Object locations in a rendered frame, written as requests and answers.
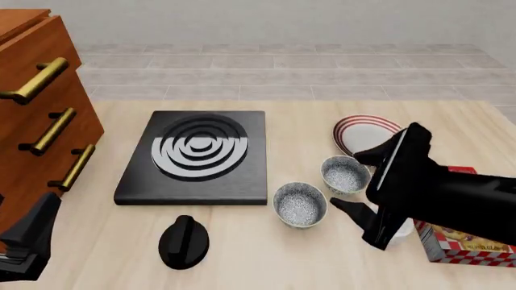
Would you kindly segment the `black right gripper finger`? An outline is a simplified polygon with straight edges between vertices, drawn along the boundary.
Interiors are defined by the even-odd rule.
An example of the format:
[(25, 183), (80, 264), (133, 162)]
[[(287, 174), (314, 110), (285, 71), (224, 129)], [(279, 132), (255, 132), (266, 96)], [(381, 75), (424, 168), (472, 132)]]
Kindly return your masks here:
[(345, 212), (362, 229), (364, 241), (376, 241), (378, 233), (377, 214), (363, 202), (348, 202), (332, 197), (330, 203)]
[(390, 156), (393, 149), (397, 146), (399, 135), (394, 135), (382, 144), (365, 151), (358, 151), (354, 158), (366, 166), (381, 166), (383, 161)]

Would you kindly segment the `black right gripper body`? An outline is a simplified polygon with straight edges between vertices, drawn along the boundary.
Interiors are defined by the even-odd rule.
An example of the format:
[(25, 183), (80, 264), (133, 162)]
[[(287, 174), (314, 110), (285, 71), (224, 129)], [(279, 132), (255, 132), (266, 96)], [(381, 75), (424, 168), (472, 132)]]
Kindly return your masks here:
[(440, 222), (439, 213), (424, 200), (437, 193), (435, 176), (440, 168), (429, 157), (431, 132), (412, 122), (396, 135), (397, 146), (381, 166), (373, 166), (376, 171), (366, 190), (368, 200), (378, 206), (378, 233), (376, 241), (365, 242), (382, 251), (407, 218)]

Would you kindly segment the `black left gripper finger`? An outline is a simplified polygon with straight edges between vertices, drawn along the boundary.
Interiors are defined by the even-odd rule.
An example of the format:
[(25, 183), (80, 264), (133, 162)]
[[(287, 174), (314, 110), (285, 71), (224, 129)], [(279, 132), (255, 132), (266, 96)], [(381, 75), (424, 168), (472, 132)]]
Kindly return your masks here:
[(55, 193), (45, 193), (10, 229), (0, 234), (2, 242), (41, 242), (52, 235), (52, 228), (61, 199)]

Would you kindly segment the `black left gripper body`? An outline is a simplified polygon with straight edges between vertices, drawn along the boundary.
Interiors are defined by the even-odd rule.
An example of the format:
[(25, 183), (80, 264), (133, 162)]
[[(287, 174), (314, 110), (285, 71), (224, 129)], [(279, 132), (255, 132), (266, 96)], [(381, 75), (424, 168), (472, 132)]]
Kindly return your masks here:
[(6, 253), (0, 254), (0, 280), (38, 280), (51, 257), (51, 234), (42, 234), (28, 244), (17, 244), (5, 234), (0, 241)]

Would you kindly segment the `white plate with red rings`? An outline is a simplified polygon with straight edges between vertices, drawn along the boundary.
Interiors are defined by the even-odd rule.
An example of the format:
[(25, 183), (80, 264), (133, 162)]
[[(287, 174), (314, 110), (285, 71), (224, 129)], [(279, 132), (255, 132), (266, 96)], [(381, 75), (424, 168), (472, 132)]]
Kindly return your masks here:
[(334, 125), (332, 138), (344, 154), (354, 156), (359, 151), (377, 147), (401, 129), (397, 123), (381, 116), (354, 114)]

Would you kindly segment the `patterned black and white bowl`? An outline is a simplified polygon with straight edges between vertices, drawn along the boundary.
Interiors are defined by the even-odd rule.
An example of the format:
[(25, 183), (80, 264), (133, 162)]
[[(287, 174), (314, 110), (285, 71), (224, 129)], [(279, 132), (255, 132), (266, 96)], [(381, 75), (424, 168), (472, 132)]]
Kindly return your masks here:
[(351, 156), (337, 155), (325, 159), (320, 168), (322, 180), (336, 195), (355, 195), (368, 186), (372, 174)]
[(281, 221), (292, 229), (309, 229), (327, 214), (328, 202), (318, 188), (303, 182), (282, 185), (273, 196), (273, 208)]

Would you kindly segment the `flat black stove plate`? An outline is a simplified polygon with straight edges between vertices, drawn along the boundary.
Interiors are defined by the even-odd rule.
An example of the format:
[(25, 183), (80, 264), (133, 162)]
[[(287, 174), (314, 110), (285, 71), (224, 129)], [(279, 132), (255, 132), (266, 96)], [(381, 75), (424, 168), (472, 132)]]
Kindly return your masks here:
[(116, 205), (266, 205), (265, 112), (156, 110)]

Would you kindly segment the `wooden drawer front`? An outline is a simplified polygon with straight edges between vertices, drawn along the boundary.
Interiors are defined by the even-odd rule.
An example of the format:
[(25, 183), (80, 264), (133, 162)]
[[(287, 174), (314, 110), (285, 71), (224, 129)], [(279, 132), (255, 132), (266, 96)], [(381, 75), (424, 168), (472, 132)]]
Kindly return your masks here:
[[(75, 110), (76, 115), (41, 156), (21, 151), (33, 144), (55, 122), (50, 113)], [(0, 100), (0, 171), (27, 171), (41, 164), (68, 164), (72, 149), (95, 144), (104, 130), (76, 72), (66, 71), (27, 106)]]
[(0, 45), (0, 91), (19, 89), (38, 74), (38, 63), (57, 57), (69, 62), (64, 72), (77, 72), (81, 61), (64, 22), (59, 16), (51, 16)]
[(45, 124), (32, 132), (17, 133), (0, 142), (0, 232), (15, 224), (45, 193), (62, 195), (63, 191), (48, 186), (50, 181), (63, 180), (81, 154), (103, 135), (96, 118), (74, 120), (57, 137), (42, 156), (19, 150), (19, 144), (34, 143), (47, 129)]

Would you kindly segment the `small white cup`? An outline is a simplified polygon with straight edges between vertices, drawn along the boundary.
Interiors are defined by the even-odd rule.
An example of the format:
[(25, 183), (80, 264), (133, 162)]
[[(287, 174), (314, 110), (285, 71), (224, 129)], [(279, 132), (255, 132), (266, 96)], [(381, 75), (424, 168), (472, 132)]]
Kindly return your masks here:
[(414, 231), (414, 221), (411, 218), (407, 218), (400, 229), (394, 234), (389, 241), (388, 246), (394, 246), (405, 240)]

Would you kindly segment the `red checkered food box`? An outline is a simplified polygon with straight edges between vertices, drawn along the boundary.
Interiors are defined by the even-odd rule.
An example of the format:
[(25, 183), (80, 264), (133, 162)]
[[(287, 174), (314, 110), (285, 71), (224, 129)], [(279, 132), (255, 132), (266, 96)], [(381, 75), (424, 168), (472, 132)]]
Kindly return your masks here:
[(440, 167), (432, 209), (440, 222), (414, 226), (432, 263), (516, 267), (516, 178)]

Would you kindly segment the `round black stove knob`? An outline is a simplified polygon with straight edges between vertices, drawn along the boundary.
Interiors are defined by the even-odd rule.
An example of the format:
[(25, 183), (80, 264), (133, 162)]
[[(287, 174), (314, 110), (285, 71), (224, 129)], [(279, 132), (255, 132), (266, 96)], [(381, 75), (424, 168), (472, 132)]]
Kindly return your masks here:
[(161, 235), (158, 253), (167, 267), (187, 270), (206, 257), (209, 247), (205, 226), (189, 215), (181, 215)]

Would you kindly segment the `wooden cabinet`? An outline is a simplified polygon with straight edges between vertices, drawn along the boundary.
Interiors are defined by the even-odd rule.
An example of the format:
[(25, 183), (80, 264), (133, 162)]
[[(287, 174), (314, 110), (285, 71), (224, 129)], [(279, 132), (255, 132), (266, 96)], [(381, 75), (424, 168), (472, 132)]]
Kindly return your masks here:
[(47, 9), (0, 9), (0, 45), (51, 16)]

